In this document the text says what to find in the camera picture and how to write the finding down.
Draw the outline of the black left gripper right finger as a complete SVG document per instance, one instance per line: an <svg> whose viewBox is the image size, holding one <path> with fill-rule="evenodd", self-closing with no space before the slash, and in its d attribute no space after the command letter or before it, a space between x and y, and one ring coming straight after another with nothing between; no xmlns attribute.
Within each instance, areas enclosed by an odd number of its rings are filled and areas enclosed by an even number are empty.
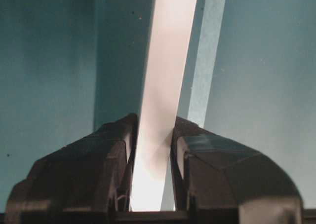
<svg viewBox="0 0 316 224"><path fill-rule="evenodd" d="M194 224L301 224L303 201L268 156L176 118L171 144L175 207Z"/></svg>

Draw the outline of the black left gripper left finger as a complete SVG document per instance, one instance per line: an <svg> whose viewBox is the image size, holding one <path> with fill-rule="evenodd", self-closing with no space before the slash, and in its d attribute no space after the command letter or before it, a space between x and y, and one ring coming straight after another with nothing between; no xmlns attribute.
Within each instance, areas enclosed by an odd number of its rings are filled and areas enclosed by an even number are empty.
<svg viewBox="0 0 316 224"><path fill-rule="evenodd" d="M128 211L137 115L37 160L7 201L7 224L107 224Z"/></svg>

